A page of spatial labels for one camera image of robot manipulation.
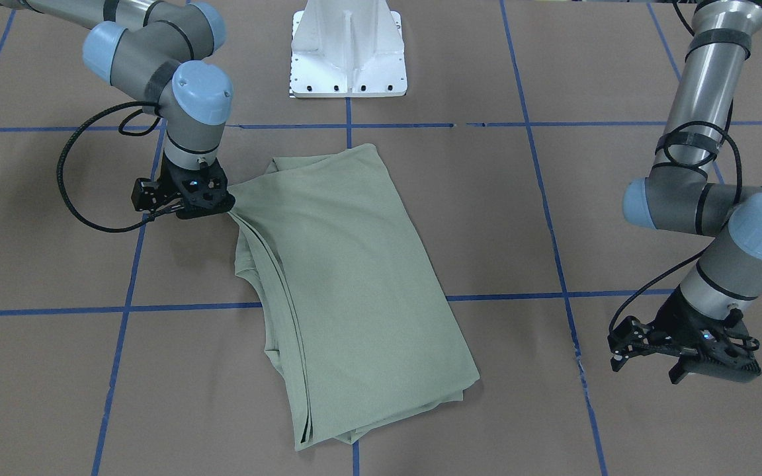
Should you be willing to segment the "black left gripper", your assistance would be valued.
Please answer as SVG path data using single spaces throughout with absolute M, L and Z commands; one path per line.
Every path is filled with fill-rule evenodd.
M 747 331 L 738 307 L 725 311 L 722 319 L 714 319 L 696 310 L 680 288 L 669 295 L 651 323 L 627 316 L 609 332 L 607 341 L 614 372 L 631 358 L 652 355 L 650 344 L 686 349 L 689 358 L 719 364 L 753 364 L 759 349 L 759 341 Z

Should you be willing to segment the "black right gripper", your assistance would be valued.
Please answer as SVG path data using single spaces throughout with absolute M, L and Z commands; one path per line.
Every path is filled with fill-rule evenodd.
M 179 200 L 171 207 L 179 219 L 223 214 L 235 205 L 235 196 L 228 192 L 227 176 L 217 160 L 191 171 L 163 155 L 157 183 L 157 207 Z

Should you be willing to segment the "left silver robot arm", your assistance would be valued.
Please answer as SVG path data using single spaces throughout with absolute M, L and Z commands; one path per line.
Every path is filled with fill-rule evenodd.
M 702 1 L 691 21 L 679 87 L 654 164 L 622 199 L 632 225 L 708 236 L 710 244 L 685 260 L 689 273 L 650 323 L 623 316 L 608 326 L 611 368 L 664 354 L 677 362 L 672 383 L 689 374 L 746 383 L 760 376 L 745 310 L 762 294 L 762 186 L 744 186 L 738 145 L 730 133 L 733 99 L 762 1 Z

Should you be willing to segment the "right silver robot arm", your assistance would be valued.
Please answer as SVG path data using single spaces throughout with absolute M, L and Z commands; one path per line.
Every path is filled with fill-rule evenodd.
M 233 85 L 220 67 L 206 63 L 225 42 L 217 9 L 166 1 L 0 1 L 0 7 L 87 28 L 85 66 L 126 93 L 139 112 L 166 121 L 157 180 L 139 178 L 133 187 L 137 211 L 151 219 L 194 219 L 235 205 L 218 162 Z

